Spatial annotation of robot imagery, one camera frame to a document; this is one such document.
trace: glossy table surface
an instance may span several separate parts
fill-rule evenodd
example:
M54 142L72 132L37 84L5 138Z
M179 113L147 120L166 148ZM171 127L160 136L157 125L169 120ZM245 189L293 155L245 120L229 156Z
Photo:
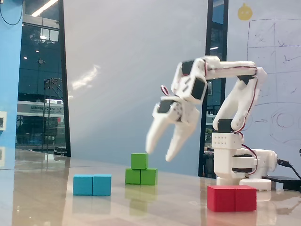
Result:
M125 185L126 166L21 150L6 164L9 151L0 158L1 226L301 225L299 192L260 193L254 212L213 213L213 179L159 171L157 186ZM74 174L112 174L111 196L73 196Z

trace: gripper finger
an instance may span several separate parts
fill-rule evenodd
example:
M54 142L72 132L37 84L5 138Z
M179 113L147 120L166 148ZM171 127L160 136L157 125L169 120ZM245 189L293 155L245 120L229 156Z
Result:
M152 153L164 131L175 124L182 115L182 105L172 99L165 99L155 106L154 120L146 136L146 152Z

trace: power cord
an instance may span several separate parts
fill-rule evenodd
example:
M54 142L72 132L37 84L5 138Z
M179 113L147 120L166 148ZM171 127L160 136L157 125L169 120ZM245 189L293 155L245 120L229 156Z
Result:
M285 160L282 160L282 159L278 159L277 160L277 164L280 165L280 166L284 166L284 167L289 167L291 168L295 174L297 175L297 177L301 180L301 176L297 173L297 171L295 170L295 168L293 167L292 164L290 164L289 161L285 161Z
M23 3L24 3L24 0L22 0L22 9L21 9L21 15L20 15L20 18L19 18L18 22L15 23L15 24L11 24L11 23L7 22L7 21L4 19L3 15L2 15L2 11L1 11L1 4L0 4L0 15L1 15L1 17L2 17L2 19L4 20L5 23L7 23L8 25L11 25L11 26L15 26L15 25L17 25L17 24L20 22L20 20L21 20L21 18L22 18L22 14L23 14Z

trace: green cube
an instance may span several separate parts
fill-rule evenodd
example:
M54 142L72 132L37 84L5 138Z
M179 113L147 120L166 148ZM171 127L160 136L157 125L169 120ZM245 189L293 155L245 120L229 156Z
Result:
M126 169L126 184L139 185L140 184L140 170Z
M148 167L147 153L131 154L131 168L135 170L144 170Z
M141 185L157 185L158 169L148 168L141 170Z

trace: stacked blocks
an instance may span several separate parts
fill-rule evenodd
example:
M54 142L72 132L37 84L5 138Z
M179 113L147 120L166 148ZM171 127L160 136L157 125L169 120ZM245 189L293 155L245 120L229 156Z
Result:
M246 185L208 186L207 207L214 212L254 211L256 189Z
M73 195L111 195L111 175L75 175Z
M131 154L131 168L126 169L126 184L157 185L158 169L148 168L146 153Z

